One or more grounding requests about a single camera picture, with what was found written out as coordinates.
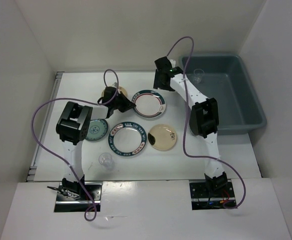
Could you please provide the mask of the green red ring plate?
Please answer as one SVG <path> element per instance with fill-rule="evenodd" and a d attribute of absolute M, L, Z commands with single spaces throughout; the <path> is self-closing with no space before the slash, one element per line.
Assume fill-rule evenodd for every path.
<path fill-rule="evenodd" d="M 133 111 L 145 119 L 154 119 L 166 110 L 164 97 L 154 90 L 144 89 L 136 92 L 131 102 L 135 104 Z"/>

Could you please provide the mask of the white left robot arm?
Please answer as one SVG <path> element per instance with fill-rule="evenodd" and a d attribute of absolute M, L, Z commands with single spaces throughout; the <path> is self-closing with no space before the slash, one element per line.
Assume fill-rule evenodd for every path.
<path fill-rule="evenodd" d="M 113 86 L 105 88 L 97 103 L 97 106 L 87 106 L 78 104 L 77 100 L 67 102 L 56 125 L 66 164 L 62 189 L 75 200 L 80 200 L 86 195 L 82 146 L 89 132 L 90 121 L 108 119 L 115 110 L 124 113 L 136 106 Z"/>

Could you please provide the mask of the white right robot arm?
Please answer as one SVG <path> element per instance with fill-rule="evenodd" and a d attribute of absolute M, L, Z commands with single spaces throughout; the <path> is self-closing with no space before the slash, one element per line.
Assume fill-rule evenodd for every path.
<path fill-rule="evenodd" d="M 183 75 L 183 70 L 175 66 L 174 60 L 164 56 L 154 61 L 156 72 L 154 88 L 177 92 L 186 101 L 186 123 L 191 133 L 198 137 L 205 153 L 205 191 L 210 197 L 222 192 L 227 184 L 227 175 L 221 163 L 217 128 L 219 125 L 218 104 L 215 98 L 208 98 Z"/>

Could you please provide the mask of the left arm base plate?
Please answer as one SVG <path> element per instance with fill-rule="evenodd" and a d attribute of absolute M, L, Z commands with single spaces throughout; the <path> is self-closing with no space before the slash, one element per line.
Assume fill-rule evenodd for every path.
<path fill-rule="evenodd" d="M 86 189 L 94 199 L 97 212 L 100 212 L 101 208 L 101 193 L 102 182 L 85 182 Z M 74 213 L 85 212 L 85 210 L 91 207 L 89 212 L 94 212 L 92 201 L 87 195 L 78 196 L 71 193 L 61 193 L 57 191 L 54 212 L 55 213 Z"/>

